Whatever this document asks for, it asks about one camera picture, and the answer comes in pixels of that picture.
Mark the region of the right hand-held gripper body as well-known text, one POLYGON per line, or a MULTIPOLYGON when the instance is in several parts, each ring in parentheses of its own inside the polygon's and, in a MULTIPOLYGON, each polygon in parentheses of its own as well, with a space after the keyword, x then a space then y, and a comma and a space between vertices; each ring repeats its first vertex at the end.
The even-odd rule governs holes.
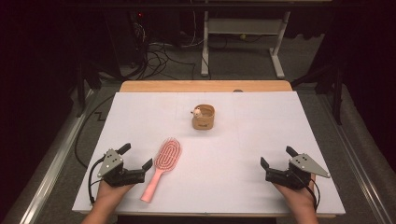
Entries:
POLYGON ((289 160, 289 168, 281 171, 273 168, 265 170, 265 180, 289 189, 303 189, 309 185, 311 175, 330 178, 331 175, 309 155, 303 153, 289 160))

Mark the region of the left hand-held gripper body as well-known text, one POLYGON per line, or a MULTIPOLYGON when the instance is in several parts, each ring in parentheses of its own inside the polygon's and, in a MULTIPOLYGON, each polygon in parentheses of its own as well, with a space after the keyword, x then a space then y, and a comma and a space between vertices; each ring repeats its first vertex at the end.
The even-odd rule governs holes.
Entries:
POLYGON ((111 148, 104 155, 104 160, 97 176, 111 187, 122 187, 145 182, 146 170, 144 168, 128 170, 123 165, 124 161, 121 155, 111 148))

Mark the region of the pink hairbrush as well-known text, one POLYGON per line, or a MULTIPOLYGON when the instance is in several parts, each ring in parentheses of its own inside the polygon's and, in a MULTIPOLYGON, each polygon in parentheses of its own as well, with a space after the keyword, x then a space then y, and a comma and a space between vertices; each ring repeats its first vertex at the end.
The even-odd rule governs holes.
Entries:
POLYGON ((145 203, 151 202, 162 174, 172 171, 176 167, 181 152, 181 145, 176 138, 168 138, 162 143, 154 160, 154 175, 143 192, 140 198, 141 201, 145 203))

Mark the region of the round wooden cup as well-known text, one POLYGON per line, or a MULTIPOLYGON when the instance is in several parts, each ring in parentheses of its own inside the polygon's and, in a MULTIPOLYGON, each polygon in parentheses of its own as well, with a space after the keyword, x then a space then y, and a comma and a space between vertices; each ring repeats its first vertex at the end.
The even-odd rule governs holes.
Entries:
POLYGON ((195 130, 210 130, 214 126, 215 119, 215 108, 212 105, 197 105, 200 107, 203 116, 201 118, 195 118, 192 115, 192 127, 195 130))

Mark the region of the person's left hand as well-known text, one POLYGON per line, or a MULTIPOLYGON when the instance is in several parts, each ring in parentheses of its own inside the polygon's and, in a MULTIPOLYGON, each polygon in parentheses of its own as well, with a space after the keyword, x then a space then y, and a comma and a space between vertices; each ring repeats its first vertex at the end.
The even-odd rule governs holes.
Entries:
POLYGON ((98 203, 118 205, 125 196, 125 194, 133 187, 134 185, 111 187, 107 184, 106 181, 101 181, 98 187, 96 201, 98 203))

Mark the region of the person's right hand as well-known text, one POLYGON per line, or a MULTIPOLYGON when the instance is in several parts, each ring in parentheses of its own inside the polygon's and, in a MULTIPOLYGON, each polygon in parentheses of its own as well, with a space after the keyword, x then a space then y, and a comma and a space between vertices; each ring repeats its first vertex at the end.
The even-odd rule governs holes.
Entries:
POLYGON ((315 187, 312 181, 307 188, 289 189, 275 184, 275 188, 284 197, 287 206, 294 215, 313 212, 316 213, 315 187))

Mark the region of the black metal stand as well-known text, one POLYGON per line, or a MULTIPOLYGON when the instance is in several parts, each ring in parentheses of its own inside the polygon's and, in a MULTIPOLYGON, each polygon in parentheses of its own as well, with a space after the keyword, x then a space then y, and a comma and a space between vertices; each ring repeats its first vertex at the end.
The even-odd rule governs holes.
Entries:
POLYGON ((317 94, 332 94, 332 116, 338 125, 341 121, 341 103, 344 69, 337 63, 329 63, 319 68, 310 69, 302 77, 293 80, 290 85, 295 88, 303 83, 316 82, 317 94))
POLYGON ((98 69, 91 62, 81 60, 77 66, 78 118, 82 116, 86 107, 85 84, 88 84, 92 90, 101 88, 98 69))

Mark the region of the aluminium floor rail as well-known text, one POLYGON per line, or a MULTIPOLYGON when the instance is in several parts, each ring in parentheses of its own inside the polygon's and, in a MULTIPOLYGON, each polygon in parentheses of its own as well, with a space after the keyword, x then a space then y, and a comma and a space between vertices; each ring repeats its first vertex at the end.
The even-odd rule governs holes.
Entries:
POLYGON ((361 224, 396 224, 396 174, 379 151, 361 116, 345 96, 341 107, 342 122, 333 117, 328 96, 319 100, 336 130, 346 168, 353 177, 341 178, 346 216, 361 224))
POLYGON ((87 117, 88 110, 92 107, 96 95, 96 91, 89 90, 87 95, 84 97, 86 107, 79 112, 78 115, 72 116, 67 120, 65 128, 59 134, 60 140, 57 142, 55 147, 56 153, 45 175, 42 177, 40 185, 37 187, 35 195, 26 208, 19 224, 35 224, 56 184, 68 154, 75 143, 78 132, 82 127, 83 121, 87 117))

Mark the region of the white metal stand frame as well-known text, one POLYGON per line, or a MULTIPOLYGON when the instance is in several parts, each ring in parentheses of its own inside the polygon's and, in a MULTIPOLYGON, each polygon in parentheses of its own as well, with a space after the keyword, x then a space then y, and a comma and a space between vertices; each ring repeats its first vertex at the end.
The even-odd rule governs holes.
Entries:
POLYGON ((284 13, 278 20, 256 19, 210 19, 208 12, 204 17, 203 50, 201 60, 201 75, 209 75, 209 48, 208 37, 210 35, 275 35, 276 44, 269 48, 270 58, 278 79, 284 79, 285 74, 278 58, 278 52, 289 23, 290 12, 284 13))

